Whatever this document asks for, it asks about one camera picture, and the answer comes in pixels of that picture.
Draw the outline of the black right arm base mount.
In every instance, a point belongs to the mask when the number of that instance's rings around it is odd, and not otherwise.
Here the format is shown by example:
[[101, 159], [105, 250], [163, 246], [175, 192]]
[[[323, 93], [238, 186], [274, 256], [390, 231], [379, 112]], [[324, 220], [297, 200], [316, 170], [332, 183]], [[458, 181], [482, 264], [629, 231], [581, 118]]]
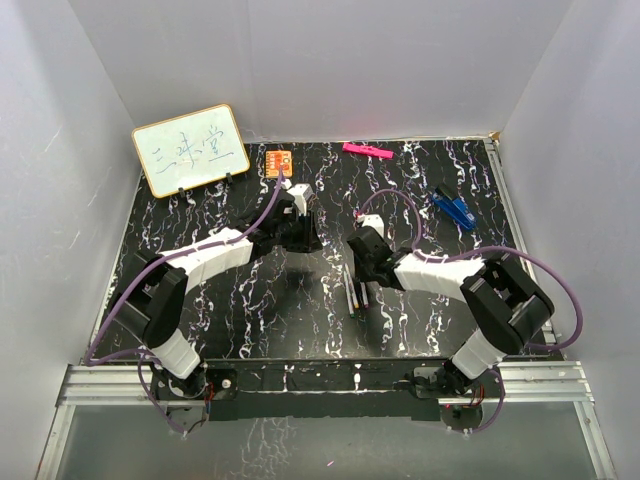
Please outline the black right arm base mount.
[[408, 391], [418, 399], [464, 397], [470, 393], [471, 399], [466, 407], [471, 408], [482, 405], [490, 380], [493, 380], [498, 388], [498, 404], [493, 413], [493, 417], [497, 417], [503, 408], [506, 390], [501, 373], [496, 368], [490, 368], [479, 377], [469, 379], [457, 367], [415, 367], [396, 381], [393, 389]]

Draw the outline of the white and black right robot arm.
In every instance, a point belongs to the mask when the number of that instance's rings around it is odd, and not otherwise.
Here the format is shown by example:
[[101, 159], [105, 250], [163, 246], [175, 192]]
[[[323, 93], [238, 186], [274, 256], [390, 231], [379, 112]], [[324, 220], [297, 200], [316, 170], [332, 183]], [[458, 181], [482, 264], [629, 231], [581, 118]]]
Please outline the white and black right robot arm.
[[357, 228], [347, 244], [356, 278], [384, 288], [443, 295], [467, 305], [477, 328], [457, 352], [427, 377], [407, 382], [424, 391], [466, 397], [487, 370], [520, 354], [555, 312], [546, 293], [509, 252], [476, 260], [433, 262], [416, 251], [392, 250], [372, 227]]

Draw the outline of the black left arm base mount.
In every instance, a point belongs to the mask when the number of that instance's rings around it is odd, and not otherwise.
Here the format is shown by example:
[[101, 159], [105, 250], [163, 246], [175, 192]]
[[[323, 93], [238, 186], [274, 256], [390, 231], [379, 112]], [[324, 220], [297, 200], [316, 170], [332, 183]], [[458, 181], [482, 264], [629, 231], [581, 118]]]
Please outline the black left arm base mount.
[[209, 421], [231, 421], [238, 416], [238, 374], [232, 369], [197, 367], [181, 380], [152, 366], [151, 392], [161, 402], [202, 407]]

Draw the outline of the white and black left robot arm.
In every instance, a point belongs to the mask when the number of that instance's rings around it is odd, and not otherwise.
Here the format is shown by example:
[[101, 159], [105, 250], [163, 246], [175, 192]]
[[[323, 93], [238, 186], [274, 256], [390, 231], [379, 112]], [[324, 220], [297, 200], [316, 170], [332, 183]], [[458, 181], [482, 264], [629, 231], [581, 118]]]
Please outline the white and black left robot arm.
[[276, 246], [291, 253], [322, 249], [312, 189], [296, 184], [273, 201], [209, 238], [182, 249], [154, 254], [139, 251], [114, 292], [108, 317], [151, 351], [172, 376], [182, 397], [194, 399], [206, 387], [201, 359], [179, 329], [186, 294], [228, 270], [248, 265]]

